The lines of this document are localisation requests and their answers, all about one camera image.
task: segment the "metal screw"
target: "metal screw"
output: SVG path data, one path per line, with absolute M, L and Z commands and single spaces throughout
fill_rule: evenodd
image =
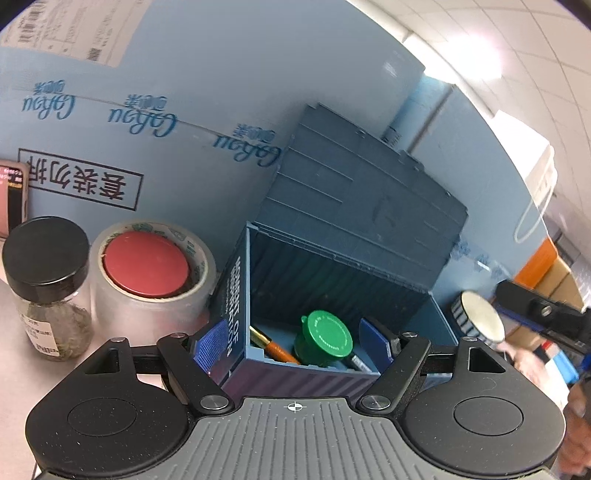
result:
M 207 395 L 201 399 L 200 403 L 205 410 L 216 411 L 226 408 L 230 404 L 230 401 L 221 395 Z
M 368 410 L 385 410 L 392 403 L 383 395 L 367 395 L 361 399 L 361 404 Z

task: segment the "glass jar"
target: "glass jar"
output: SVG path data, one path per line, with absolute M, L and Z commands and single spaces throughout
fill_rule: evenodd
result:
M 11 231 L 2 261 L 33 347 L 48 360 L 83 354 L 92 340 L 88 238 L 75 223 L 39 217 Z

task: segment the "black jar lid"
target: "black jar lid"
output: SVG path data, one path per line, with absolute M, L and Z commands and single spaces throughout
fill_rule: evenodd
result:
M 53 303 L 74 293 L 88 274 L 84 230 L 65 218 L 37 217 L 10 232 L 2 262 L 8 284 L 21 298 Z

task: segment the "pen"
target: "pen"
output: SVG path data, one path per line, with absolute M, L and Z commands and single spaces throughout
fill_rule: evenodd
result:
M 262 348 L 267 355 L 278 362 L 300 365 L 298 360 L 267 335 L 251 325 L 251 342 Z

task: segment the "person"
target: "person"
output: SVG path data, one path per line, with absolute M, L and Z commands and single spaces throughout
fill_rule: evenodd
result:
M 506 342 L 499 344 L 498 349 L 507 352 L 513 359 L 515 369 L 553 398 L 550 376 L 540 358 Z M 560 473 L 584 475 L 586 469 L 591 467 L 591 425 L 584 419 L 586 407 L 585 394 L 577 384 L 570 389 L 568 403 L 563 410 L 566 434 L 556 459 Z
M 561 473 L 583 475 L 591 466 L 591 425 L 583 418 L 586 406 L 583 389 L 577 384 L 570 389 L 564 409 L 566 435 L 557 458 Z

